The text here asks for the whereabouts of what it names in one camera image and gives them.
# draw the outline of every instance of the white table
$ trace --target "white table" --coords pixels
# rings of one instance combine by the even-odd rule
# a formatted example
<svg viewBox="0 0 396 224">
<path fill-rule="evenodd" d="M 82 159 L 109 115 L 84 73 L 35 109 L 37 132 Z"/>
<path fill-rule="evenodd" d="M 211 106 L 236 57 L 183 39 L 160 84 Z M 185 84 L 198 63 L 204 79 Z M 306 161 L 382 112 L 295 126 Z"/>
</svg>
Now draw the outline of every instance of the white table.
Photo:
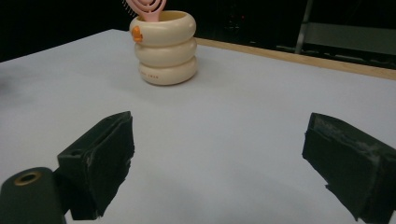
<svg viewBox="0 0 396 224">
<path fill-rule="evenodd" d="M 302 158 L 304 132 L 317 112 L 396 147 L 396 81 L 199 46 L 196 76 L 158 87 L 133 47 L 112 30 L 0 63 L 1 183 L 55 170 L 91 126 L 130 110 L 132 168 L 97 223 L 356 223 Z"/>
</svg>

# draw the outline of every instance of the pink hairbrush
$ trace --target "pink hairbrush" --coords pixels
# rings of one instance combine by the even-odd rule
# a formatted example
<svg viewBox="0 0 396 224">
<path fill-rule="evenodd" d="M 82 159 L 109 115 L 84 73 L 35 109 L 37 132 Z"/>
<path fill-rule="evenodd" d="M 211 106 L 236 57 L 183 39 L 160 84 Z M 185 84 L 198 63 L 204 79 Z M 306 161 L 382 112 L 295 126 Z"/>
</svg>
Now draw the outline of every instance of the pink hairbrush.
<svg viewBox="0 0 396 224">
<path fill-rule="evenodd" d="M 125 0 L 128 6 L 145 21 L 159 21 L 166 0 Z"/>
</svg>

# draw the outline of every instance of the wooden table edge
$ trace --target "wooden table edge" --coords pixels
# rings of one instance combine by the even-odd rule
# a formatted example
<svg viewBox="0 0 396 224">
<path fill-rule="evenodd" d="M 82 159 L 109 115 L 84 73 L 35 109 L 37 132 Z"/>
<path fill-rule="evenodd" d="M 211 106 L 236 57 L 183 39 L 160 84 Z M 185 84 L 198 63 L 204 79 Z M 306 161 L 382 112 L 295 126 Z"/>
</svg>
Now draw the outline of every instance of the wooden table edge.
<svg viewBox="0 0 396 224">
<path fill-rule="evenodd" d="M 304 56 L 300 54 L 293 54 L 269 49 L 259 49 L 250 46 L 242 46 L 237 44 L 225 43 L 216 40 L 196 38 L 199 45 L 214 47 L 219 49 L 229 49 L 238 52 L 254 54 L 262 57 L 278 59 L 291 63 L 302 63 L 312 65 L 316 67 L 329 68 L 333 70 L 339 70 L 349 73 L 356 73 L 366 75 L 369 77 L 380 77 L 385 79 L 396 80 L 396 70 L 379 68 L 368 65 L 356 64 L 356 63 L 344 63 L 334 60 L 315 58 L 310 56 Z"/>
</svg>

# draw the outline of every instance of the white tabletop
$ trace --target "white tabletop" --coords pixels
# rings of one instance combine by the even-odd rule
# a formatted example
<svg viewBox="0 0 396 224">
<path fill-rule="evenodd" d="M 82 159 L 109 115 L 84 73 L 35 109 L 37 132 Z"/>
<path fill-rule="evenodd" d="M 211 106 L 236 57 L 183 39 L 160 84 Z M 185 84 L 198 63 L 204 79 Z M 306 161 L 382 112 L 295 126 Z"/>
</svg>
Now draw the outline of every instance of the white tabletop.
<svg viewBox="0 0 396 224">
<path fill-rule="evenodd" d="M 96 122 L 130 110 L 132 168 L 98 223 L 356 223 L 302 158 L 304 132 L 317 112 L 396 147 L 396 81 L 203 46 L 196 56 L 195 77 L 169 87 L 140 77 L 122 31 L 0 63 L 0 182 L 56 169 Z"/>
</svg>

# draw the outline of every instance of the toy cup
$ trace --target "toy cup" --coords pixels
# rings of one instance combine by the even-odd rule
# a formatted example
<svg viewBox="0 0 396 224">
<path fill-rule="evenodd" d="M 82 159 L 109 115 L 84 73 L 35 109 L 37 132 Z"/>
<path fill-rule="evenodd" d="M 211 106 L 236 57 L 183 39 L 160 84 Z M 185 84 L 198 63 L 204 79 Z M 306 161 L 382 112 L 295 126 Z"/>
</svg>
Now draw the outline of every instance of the toy cup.
<svg viewBox="0 0 396 224">
<path fill-rule="evenodd" d="M 194 18 L 182 11 L 162 11 L 155 22 L 134 18 L 130 32 L 142 78 L 155 85 L 190 79 L 197 71 L 195 29 Z"/>
</svg>

